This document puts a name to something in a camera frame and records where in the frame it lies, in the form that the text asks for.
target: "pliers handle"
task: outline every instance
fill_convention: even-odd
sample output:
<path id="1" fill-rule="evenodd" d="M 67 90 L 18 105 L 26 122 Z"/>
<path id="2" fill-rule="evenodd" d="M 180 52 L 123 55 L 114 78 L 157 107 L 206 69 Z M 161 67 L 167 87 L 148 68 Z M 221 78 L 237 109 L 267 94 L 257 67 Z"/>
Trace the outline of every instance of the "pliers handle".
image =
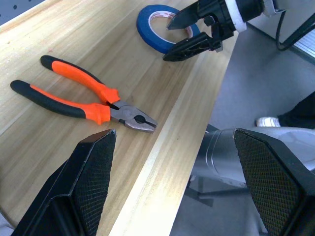
<path id="1" fill-rule="evenodd" d="M 107 87 L 90 72 L 77 65 L 47 55 L 42 56 L 40 62 L 47 69 L 88 87 L 98 95 L 104 104 L 110 105 L 120 101 L 118 90 Z M 111 119 L 109 106 L 98 103 L 80 104 L 66 101 L 21 80 L 13 81 L 11 88 L 34 103 L 62 115 L 91 119 L 98 124 Z"/>

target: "tape roll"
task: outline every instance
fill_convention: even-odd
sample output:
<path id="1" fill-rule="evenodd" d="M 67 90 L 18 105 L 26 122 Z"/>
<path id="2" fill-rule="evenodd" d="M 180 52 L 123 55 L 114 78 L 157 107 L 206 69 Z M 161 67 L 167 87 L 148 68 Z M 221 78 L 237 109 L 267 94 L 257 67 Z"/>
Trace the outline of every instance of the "tape roll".
<path id="1" fill-rule="evenodd" d="M 137 29 L 142 39 L 155 50 L 167 54 L 176 43 L 170 42 L 155 33 L 150 22 L 156 17 L 172 19 L 177 12 L 179 12 L 179 10 L 166 5 L 148 5 L 143 8 L 139 12 L 137 19 Z M 200 30 L 196 24 L 187 27 L 185 30 L 189 38 L 200 34 Z"/>

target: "cable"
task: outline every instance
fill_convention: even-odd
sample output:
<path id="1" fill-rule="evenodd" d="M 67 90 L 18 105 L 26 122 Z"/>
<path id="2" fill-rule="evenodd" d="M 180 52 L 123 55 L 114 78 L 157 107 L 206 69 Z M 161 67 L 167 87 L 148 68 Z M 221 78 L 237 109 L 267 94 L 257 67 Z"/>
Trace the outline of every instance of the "cable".
<path id="1" fill-rule="evenodd" d="M 306 34 L 315 29 L 315 14 L 313 14 L 300 28 L 298 28 L 283 44 L 280 43 L 280 32 L 285 17 L 285 11 L 281 14 L 277 33 L 276 33 L 276 46 L 280 51 L 285 51 L 293 46 L 297 41 L 303 38 Z"/>

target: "white sneaker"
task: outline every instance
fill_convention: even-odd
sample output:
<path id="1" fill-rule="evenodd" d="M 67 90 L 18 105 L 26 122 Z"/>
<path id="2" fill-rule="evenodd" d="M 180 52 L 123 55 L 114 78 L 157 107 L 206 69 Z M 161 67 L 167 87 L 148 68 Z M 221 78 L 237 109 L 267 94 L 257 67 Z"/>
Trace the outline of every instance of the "white sneaker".
<path id="1" fill-rule="evenodd" d="M 262 117 L 256 120 L 257 127 L 281 127 L 279 119 L 275 117 Z"/>

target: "orange and black pliers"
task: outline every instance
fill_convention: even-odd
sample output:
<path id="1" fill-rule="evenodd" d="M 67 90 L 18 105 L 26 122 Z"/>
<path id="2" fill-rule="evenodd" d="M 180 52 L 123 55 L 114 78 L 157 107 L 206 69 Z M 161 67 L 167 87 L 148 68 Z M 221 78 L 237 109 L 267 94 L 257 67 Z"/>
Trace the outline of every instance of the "orange and black pliers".
<path id="1" fill-rule="evenodd" d="M 132 129 L 149 133 L 155 131 L 157 122 L 154 119 L 134 106 L 122 102 L 118 90 L 108 88 L 88 71 L 67 61 L 47 55 L 42 56 L 40 62 L 47 69 L 79 82 L 94 91 L 104 105 L 66 101 L 21 80 L 13 81 L 11 88 L 39 106 L 65 116 L 91 119 L 98 124 L 112 119 Z"/>

